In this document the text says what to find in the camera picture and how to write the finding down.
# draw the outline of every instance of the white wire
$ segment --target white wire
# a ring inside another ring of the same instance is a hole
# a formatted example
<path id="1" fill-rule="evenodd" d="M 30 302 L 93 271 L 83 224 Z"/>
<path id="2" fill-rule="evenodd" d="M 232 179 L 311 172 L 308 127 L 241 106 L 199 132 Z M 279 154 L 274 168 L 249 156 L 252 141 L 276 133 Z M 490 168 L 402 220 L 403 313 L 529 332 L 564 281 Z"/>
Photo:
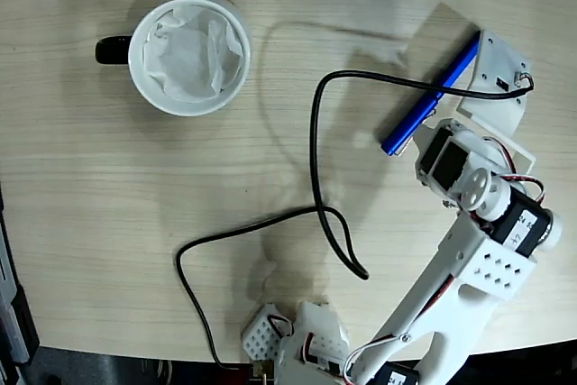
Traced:
<path id="1" fill-rule="evenodd" d="M 376 340 L 373 342 L 369 342 L 367 344 L 364 344 L 361 347 L 357 347 L 354 351 L 351 352 L 351 354 L 346 358 L 346 360 L 344 361 L 344 365 L 343 365 L 343 379 L 344 382 L 347 385 L 354 385 L 353 381 L 351 380 L 351 378 L 349 378 L 349 374 L 348 374 L 348 370 L 349 370 L 349 365 L 351 364 L 351 362 L 353 362 L 353 358 L 356 359 L 356 357 L 358 357 L 359 355 L 361 355 L 362 351 L 364 351 L 365 349 L 369 349 L 371 347 L 376 347 L 376 346 L 380 346 L 381 344 L 385 344 L 385 343 L 390 343 L 390 342 L 394 342 L 395 340 L 398 340 L 400 337 L 391 337 L 391 338 L 384 338 L 382 340 Z"/>
<path id="2" fill-rule="evenodd" d="M 169 360 L 169 375 L 166 378 L 166 385 L 170 385 L 172 383 L 172 361 Z"/>
<path id="3" fill-rule="evenodd" d="M 162 368 L 164 367 L 164 361 L 163 360 L 159 360 L 159 368 L 156 371 L 156 377 L 160 378 L 161 374 L 162 374 Z"/>

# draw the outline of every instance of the tissue paper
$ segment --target tissue paper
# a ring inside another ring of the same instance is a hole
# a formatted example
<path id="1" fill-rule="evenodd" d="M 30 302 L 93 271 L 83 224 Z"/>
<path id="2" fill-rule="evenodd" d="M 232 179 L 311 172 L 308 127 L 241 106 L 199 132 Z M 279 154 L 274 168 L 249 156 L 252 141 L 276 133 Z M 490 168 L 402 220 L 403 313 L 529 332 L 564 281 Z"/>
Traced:
<path id="1" fill-rule="evenodd" d="M 243 62 L 243 47 L 230 22 L 202 6 L 164 14 L 144 43 L 144 70 L 164 93 L 197 103 L 229 87 Z"/>

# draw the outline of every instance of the white robotic arm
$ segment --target white robotic arm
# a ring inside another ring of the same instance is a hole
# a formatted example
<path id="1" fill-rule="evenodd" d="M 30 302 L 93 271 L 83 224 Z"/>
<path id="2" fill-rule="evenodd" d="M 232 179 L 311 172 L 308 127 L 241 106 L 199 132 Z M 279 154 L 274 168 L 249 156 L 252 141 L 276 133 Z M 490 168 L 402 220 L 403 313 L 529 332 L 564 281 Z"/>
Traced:
<path id="1" fill-rule="evenodd" d="M 433 260 L 372 340 L 383 343 L 362 350 L 351 378 L 345 375 L 355 385 L 367 383 L 393 353 L 429 333 L 433 342 L 415 377 L 422 385 L 445 385 L 495 307 L 511 299 L 536 266 L 533 251 L 553 248 L 562 231 L 560 218 L 540 205 L 544 192 L 530 198 L 517 180 L 532 178 L 511 173 L 507 153 L 491 141 L 454 119 L 434 130 L 419 127 L 415 141 L 417 178 L 460 211 Z M 384 371 L 394 383 L 412 383 L 392 364 Z"/>

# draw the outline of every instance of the mug handle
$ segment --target mug handle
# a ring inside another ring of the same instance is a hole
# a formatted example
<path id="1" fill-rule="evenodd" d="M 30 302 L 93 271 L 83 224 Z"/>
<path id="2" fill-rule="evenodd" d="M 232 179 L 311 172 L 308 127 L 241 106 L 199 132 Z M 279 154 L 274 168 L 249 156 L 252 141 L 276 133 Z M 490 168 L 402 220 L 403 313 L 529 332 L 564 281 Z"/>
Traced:
<path id="1" fill-rule="evenodd" d="M 109 36 L 96 43 L 96 62 L 103 65 L 126 65 L 132 36 Z"/>

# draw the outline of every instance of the wood grain surface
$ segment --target wood grain surface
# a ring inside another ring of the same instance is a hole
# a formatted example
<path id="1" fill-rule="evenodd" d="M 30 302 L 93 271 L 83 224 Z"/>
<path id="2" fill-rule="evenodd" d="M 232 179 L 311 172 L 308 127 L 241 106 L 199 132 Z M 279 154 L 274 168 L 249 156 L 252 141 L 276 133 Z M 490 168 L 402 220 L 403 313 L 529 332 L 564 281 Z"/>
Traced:
<path id="1" fill-rule="evenodd" d="M 534 62 L 536 92 L 516 140 L 537 156 L 545 203 L 564 217 L 562 242 L 539 254 L 477 351 L 577 338 L 577 0 L 231 0 L 252 28 L 250 76 L 230 105 L 188 119 L 148 105 L 127 68 L 94 60 L 98 39 L 130 34 L 164 1 L 1 2 L 0 182 L 42 344 L 209 360 L 176 249 L 311 203 L 309 110 L 325 73 L 431 78 L 475 26 Z M 387 158 L 375 141 L 417 96 L 350 80 L 331 85 L 322 105 L 325 197 L 348 218 L 369 281 L 339 263 L 313 215 L 188 254 L 225 361 L 245 359 L 239 335 L 266 301 L 288 315 L 300 300 L 328 301 L 362 344 L 424 269 L 454 212 L 416 182 L 415 147 Z M 456 103 L 444 98 L 435 119 Z"/>

